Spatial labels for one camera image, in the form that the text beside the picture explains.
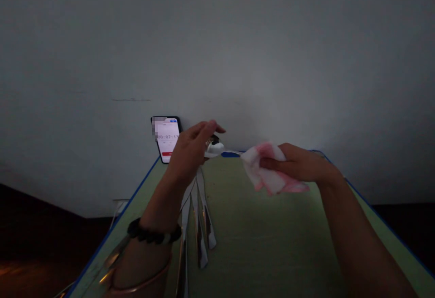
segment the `left hand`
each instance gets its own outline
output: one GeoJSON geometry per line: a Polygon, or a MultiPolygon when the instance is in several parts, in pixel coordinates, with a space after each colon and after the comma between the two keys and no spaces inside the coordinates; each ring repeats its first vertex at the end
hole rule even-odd
{"type": "Polygon", "coordinates": [[[164,177],[186,188],[207,160],[204,153],[211,135],[225,133],[215,120],[202,121],[180,133],[164,177]]]}

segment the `silver spoon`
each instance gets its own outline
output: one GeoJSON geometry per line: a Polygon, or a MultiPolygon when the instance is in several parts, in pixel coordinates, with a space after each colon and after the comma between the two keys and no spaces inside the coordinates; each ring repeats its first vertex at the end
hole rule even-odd
{"type": "Polygon", "coordinates": [[[221,155],[223,152],[230,152],[238,155],[243,154],[243,152],[226,149],[220,141],[219,137],[217,137],[216,135],[212,135],[212,137],[210,137],[210,139],[207,141],[206,145],[207,149],[205,150],[204,154],[204,157],[206,158],[215,158],[218,155],[221,155]]]}

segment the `forearm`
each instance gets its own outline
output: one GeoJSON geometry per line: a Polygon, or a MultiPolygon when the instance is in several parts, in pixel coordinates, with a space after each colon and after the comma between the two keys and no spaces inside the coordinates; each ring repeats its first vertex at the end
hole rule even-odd
{"type": "MultiPolygon", "coordinates": [[[[172,232],[177,226],[184,183],[172,181],[165,176],[156,187],[145,212],[140,219],[140,227],[157,232],[172,232]]],[[[168,263],[172,245],[148,244],[136,238],[130,240],[124,256],[116,269],[113,284],[116,288],[135,286],[153,277],[168,263]]],[[[129,294],[128,297],[159,297],[164,292],[166,276],[146,288],[129,294]]]]}
{"type": "Polygon", "coordinates": [[[416,297],[343,177],[318,183],[343,276],[357,297],[416,297]]]}

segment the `finger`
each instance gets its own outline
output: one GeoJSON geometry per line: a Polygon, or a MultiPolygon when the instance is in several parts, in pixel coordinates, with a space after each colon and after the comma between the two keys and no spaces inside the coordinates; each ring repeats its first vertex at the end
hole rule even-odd
{"type": "Polygon", "coordinates": [[[214,132],[216,131],[218,127],[218,124],[216,123],[215,120],[210,120],[199,132],[197,138],[195,139],[195,141],[200,142],[201,145],[205,142],[207,142],[207,140],[210,138],[211,135],[214,134],[214,132]]]}
{"type": "Polygon", "coordinates": [[[197,123],[196,125],[190,127],[187,131],[186,134],[188,137],[194,139],[197,137],[197,135],[199,134],[199,132],[207,125],[206,121],[201,121],[200,123],[197,123]]]}
{"type": "Polygon", "coordinates": [[[217,125],[217,127],[216,127],[216,133],[223,134],[223,133],[226,133],[226,132],[227,131],[222,126],[217,125]]]}
{"type": "Polygon", "coordinates": [[[287,161],[296,161],[300,156],[301,151],[305,151],[304,149],[290,143],[283,143],[278,145],[278,147],[281,149],[282,153],[284,153],[287,161]]]}
{"type": "Polygon", "coordinates": [[[298,164],[296,162],[281,162],[274,159],[262,158],[260,160],[260,167],[285,173],[287,176],[295,179],[300,178],[300,169],[298,168],[298,164]]]}
{"type": "Polygon", "coordinates": [[[277,161],[275,159],[262,158],[260,160],[260,167],[264,169],[284,172],[283,170],[285,168],[285,163],[277,161]]]}

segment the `gold bangle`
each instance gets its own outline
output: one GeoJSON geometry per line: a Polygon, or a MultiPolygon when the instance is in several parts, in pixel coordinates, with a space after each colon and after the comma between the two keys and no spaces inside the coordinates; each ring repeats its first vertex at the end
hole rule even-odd
{"type": "Polygon", "coordinates": [[[136,285],[134,287],[124,288],[124,289],[115,288],[115,286],[113,285],[113,278],[114,278],[115,273],[116,273],[116,269],[115,269],[112,273],[112,276],[110,277],[110,283],[109,283],[110,293],[120,295],[120,294],[133,293],[133,292],[136,292],[138,290],[145,288],[146,286],[153,283],[155,280],[160,278],[162,275],[164,275],[168,271],[169,267],[171,266],[171,261],[172,261],[172,253],[169,255],[169,260],[168,260],[168,263],[166,264],[166,266],[162,270],[160,270],[155,276],[139,283],[138,285],[136,285]]]}

